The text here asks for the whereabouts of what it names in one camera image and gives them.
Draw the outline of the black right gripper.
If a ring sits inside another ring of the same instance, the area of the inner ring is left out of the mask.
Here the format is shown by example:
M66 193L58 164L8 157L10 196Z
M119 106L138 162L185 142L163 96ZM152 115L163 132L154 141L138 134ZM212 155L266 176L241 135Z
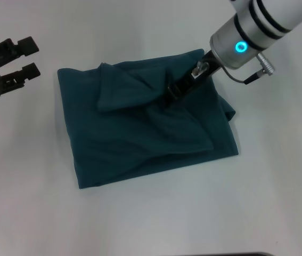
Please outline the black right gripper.
M221 67L222 65L212 51L206 53L181 79L173 81L167 86L165 92L166 106L180 101Z

